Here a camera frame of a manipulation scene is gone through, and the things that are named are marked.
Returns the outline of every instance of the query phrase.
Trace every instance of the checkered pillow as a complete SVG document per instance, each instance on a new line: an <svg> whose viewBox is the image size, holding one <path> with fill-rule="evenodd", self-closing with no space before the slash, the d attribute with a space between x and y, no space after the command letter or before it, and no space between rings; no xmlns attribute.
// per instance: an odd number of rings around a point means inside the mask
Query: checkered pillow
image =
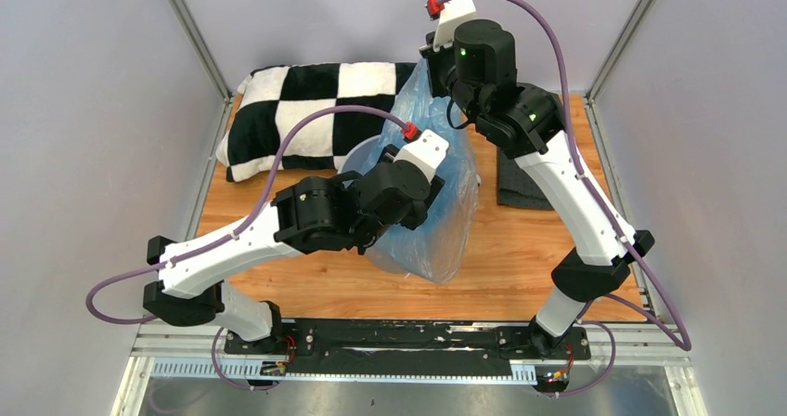
<svg viewBox="0 0 787 416"><path fill-rule="evenodd" d="M270 170L281 139L315 111L336 105L390 111L413 68L414 63L325 63L252 72L238 88L243 100L216 149L226 180ZM279 168L339 168L357 144L380 133L383 121L354 112L323 116L298 132Z"/></svg>

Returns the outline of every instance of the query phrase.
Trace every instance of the white wall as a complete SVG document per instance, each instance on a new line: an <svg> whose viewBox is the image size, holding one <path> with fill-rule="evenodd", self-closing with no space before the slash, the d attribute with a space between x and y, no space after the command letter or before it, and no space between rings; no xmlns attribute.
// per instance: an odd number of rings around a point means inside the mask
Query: white wall
<svg viewBox="0 0 787 416"><path fill-rule="evenodd" d="M787 0L657 0L599 100L709 414L787 406Z"/></svg>
<svg viewBox="0 0 787 416"><path fill-rule="evenodd" d="M183 237L220 100L166 0L0 0L0 414L108 414L136 327L84 295ZM141 285L99 297L141 314Z"/></svg>
<svg viewBox="0 0 787 416"><path fill-rule="evenodd" d="M249 71L322 61L415 61L433 31L426 0L186 0L232 88ZM526 0L563 46L573 90L589 88L637 0ZM559 86L551 47L514 5L476 0L479 15L517 39L520 80Z"/></svg>

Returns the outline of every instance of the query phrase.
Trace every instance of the cable connector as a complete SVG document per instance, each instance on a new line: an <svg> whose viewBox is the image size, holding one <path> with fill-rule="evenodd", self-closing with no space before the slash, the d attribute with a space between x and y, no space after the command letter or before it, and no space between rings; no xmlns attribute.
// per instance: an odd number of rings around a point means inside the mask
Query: cable connector
<svg viewBox="0 0 787 416"><path fill-rule="evenodd" d="M402 136L405 137L405 142L409 144L420 137L420 130L414 123L408 122L407 129L402 130Z"/></svg>
<svg viewBox="0 0 787 416"><path fill-rule="evenodd" d="M426 11L429 12L429 18L432 20L437 20L440 18L440 12L445 9L443 4L437 2L437 0L427 0L426 1Z"/></svg>

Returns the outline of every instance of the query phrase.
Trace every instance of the translucent plastic bag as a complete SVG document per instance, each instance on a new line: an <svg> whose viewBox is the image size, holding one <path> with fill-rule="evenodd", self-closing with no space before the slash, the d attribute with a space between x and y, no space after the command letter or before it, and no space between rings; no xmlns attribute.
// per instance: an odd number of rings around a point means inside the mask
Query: translucent plastic bag
<svg viewBox="0 0 787 416"><path fill-rule="evenodd" d="M411 272L439 284L448 283L459 272L472 215L478 206L478 176L470 141L467 132L448 126L447 107L448 97L432 97L426 61L421 60L396 98L391 113L420 130L433 130L450 143L448 154L437 170L445 186L430 207L425 223L415 230L392 226L366 253L383 270ZM370 170L388 144L401 148L405 141L400 128L386 121L377 146L358 171Z"/></svg>

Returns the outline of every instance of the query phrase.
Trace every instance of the wooden table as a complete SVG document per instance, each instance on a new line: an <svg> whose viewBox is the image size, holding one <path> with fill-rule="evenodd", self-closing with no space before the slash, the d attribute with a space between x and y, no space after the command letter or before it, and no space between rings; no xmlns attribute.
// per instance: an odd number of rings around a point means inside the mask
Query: wooden table
<svg viewBox="0 0 787 416"><path fill-rule="evenodd" d="M572 97L571 102L579 149L606 188L582 98ZM237 98L232 118L239 103ZM267 263L235 275L231 283L254 299L276 303L285 317L529 320L552 288L549 272L574 243L555 212L498 206L496 149L477 133L471 132L470 139L482 185L464 263L449 284L383 272L355 251L318 252ZM314 173L331 175L331 171L279 171L272 191ZM225 175L225 167L218 164L198 235L247 215L262 192L265 174L238 184L226 182ZM633 276L618 293L641 303ZM593 305L587 317L641 319L611 300Z"/></svg>

